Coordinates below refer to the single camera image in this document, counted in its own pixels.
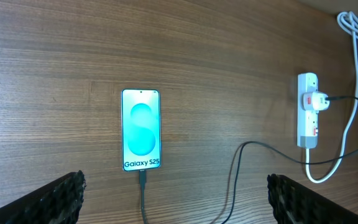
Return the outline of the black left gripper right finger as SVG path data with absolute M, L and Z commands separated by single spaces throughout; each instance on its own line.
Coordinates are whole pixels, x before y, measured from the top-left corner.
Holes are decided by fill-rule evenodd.
M 277 223 L 358 223 L 358 215 L 285 175 L 267 177 L 268 202 Z

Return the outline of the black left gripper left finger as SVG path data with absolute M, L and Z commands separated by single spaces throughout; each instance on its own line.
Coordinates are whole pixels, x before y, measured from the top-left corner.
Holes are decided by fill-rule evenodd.
M 86 187 L 82 171 L 70 172 L 0 208 L 1 224 L 76 223 Z

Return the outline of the light blue Galaxy smartphone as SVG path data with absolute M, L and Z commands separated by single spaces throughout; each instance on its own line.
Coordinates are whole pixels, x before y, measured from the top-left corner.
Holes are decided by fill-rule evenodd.
M 122 90 L 122 168 L 124 171 L 156 169 L 161 166 L 160 120 L 158 90 Z

